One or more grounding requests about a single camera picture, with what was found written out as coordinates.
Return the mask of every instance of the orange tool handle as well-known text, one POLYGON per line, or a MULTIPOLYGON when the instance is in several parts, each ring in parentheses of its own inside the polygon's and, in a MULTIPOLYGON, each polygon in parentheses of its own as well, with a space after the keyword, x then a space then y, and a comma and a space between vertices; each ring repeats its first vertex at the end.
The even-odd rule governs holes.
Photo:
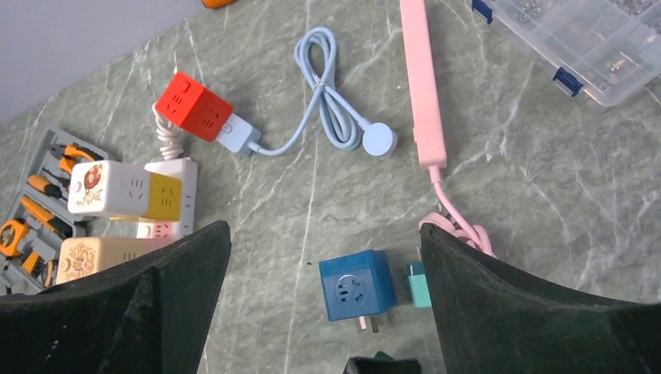
POLYGON ((63 171, 66 171, 67 173, 69 173, 69 175, 71 175, 71 173, 73 172, 73 167, 74 166, 76 166, 76 160, 74 160, 72 158, 68 158, 68 157, 63 157, 63 158, 60 159, 59 167, 63 171))
POLYGON ((236 0, 202 0, 202 3, 207 8, 216 9, 216 8, 220 8, 222 6, 226 6, 227 4, 231 4, 235 1, 236 0))
POLYGON ((36 252, 32 252, 25 261, 23 261, 23 269, 25 269, 28 274, 32 274, 34 268, 37 267, 37 262, 39 262, 39 255, 36 252))
POLYGON ((7 257, 20 255, 19 243, 29 228, 17 220, 6 221, 0 228, 0 252, 7 257))
POLYGON ((64 155, 71 158, 86 158, 89 161, 101 161, 103 157, 99 156, 92 150, 78 146, 77 144, 69 144, 64 149, 64 155))
POLYGON ((31 175, 27 177, 27 184, 46 196, 55 197, 56 199, 62 197, 62 190, 41 175, 31 175))
POLYGON ((21 205, 32 214, 41 224, 53 231, 60 238, 70 238, 72 228, 66 222, 54 216, 51 212, 44 209, 27 196, 21 197, 21 205))

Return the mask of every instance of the light blue cable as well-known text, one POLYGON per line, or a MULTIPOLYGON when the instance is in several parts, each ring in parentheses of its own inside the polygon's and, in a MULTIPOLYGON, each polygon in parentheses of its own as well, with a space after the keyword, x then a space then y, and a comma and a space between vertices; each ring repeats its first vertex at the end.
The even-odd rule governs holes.
POLYGON ((257 143, 249 146, 257 153, 265 156, 280 156, 287 152, 299 139, 314 108, 319 108, 319 117, 326 136, 331 143, 340 150, 354 150, 360 143, 362 129, 365 131, 370 122, 362 117, 343 97, 335 90, 335 55, 338 43, 333 33, 326 27, 311 29, 294 47, 294 59, 303 76, 313 89, 312 98, 308 104, 301 124, 284 146, 276 150, 264 149, 257 143), (316 44, 323 50, 323 74, 319 77, 312 67, 310 52, 316 44))

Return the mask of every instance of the blue cube socket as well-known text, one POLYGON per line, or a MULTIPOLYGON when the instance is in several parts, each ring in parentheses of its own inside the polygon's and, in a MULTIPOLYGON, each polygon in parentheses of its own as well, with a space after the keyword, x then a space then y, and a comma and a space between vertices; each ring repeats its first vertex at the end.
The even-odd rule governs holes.
POLYGON ((397 304, 384 251, 327 259, 319 272, 330 321, 384 313, 397 304))

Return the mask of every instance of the power strip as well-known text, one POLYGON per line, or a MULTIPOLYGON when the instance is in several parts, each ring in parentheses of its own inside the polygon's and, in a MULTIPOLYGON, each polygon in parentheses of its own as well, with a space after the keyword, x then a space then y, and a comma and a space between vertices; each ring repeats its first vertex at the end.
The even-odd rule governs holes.
POLYGON ((433 70, 425 0, 401 0, 401 31, 413 110, 413 139, 423 170, 443 169, 447 153, 433 70))
POLYGON ((193 233, 197 164, 189 158, 150 162, 145 170, 182 180, 182 206, 179 221, 138 222, 137 238, 171 238, 173 241, 193 233))

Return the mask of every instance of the tool kit case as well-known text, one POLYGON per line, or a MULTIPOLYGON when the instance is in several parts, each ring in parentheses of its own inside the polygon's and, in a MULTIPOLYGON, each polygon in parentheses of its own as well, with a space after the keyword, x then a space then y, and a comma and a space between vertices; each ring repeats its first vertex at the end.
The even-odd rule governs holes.
POLYGON ((71 175, 64 169, 91 159, 113 158, 61 129, 46 129, 0 232, 0 260, 4 264, 0 284, 8 291, 22 282, 25 284, 19 289, 26 294, 53 285, 63 240, 86 235, 84 222, 92 217, 67 210, 71 175), (63 160, 69 166, 62 166, 63 160))
POLYGON ((661 0, 469 0, 565 93, 596 111, 661 74, 661 0))

